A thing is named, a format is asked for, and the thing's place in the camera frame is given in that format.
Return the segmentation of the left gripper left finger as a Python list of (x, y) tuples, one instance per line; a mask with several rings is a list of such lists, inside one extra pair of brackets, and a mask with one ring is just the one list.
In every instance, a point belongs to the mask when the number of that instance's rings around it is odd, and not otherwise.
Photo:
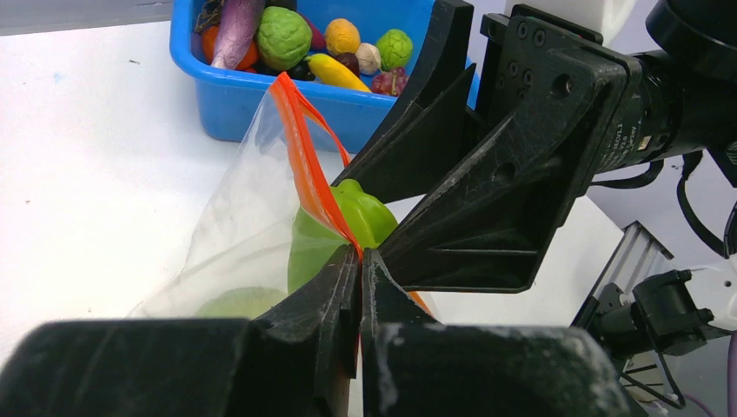
[(1, 373), (4, 416), (344, 416), (361, 262), (338, 248), (254, 320), (57, 321)]

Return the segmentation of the yellow toy banana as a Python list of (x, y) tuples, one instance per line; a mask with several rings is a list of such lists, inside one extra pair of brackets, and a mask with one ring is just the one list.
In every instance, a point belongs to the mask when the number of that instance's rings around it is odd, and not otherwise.
[(323, 84), (366, 93), (371, 92), (369, 87), (348, 67), (329, 55), (318, 53), (307, 56), (305, 61), (310, 71)]

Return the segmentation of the clear zip bag orange zipper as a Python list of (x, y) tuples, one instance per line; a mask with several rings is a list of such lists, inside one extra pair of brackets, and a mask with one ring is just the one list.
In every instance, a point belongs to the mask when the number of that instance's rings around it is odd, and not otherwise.
[(291, 295), (287, 269), (298, 210), (349, 232), (329, 175), (350, 159), (319, 111), (287, 75), (279, 75), (194, 228), (182, 270), (132, 316), (195, 317), (205, 302), (235, 288)]

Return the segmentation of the green toy chayote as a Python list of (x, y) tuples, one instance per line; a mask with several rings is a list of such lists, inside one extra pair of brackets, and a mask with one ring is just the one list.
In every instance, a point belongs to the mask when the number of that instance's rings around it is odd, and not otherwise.
[(385, 32), (375, 43), (378, 49), (383, 71), (405, 67), (413, 55), (414, 45), (410, 37), (402, 30), (391, 29)]

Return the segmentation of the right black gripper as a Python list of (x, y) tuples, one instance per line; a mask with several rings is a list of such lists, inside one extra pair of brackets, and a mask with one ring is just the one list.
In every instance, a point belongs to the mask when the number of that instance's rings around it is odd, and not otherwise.
[(408, 84), (333, 182), (420, 197), (379, 248), (403, 287), (529, 289), (600, 173), (705, 149), (735, 181), (735, 2), (659, 1), (646, 20), (657, 49), (633, 55), (540, 7), (488, 14), (483, 116), (466, 114), (473, 13), (434, 3)]

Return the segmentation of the green toy cabbage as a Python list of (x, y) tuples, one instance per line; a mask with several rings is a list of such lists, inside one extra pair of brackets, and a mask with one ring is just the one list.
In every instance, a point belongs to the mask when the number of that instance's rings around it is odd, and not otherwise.
[(195, 312), (195, 317), (244, 317), (255, 319), (272, 309), (286, 297), (285, 292), (274, 288), (235, 288), (205, 302)]

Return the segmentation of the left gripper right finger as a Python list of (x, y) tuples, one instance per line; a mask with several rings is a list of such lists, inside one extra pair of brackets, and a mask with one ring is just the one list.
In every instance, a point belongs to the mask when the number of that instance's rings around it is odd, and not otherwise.
[(449, 326), (426, 313), (374, 249), (362, 259), (367, 416), (625, 416), (604, 351), (579, 328)]

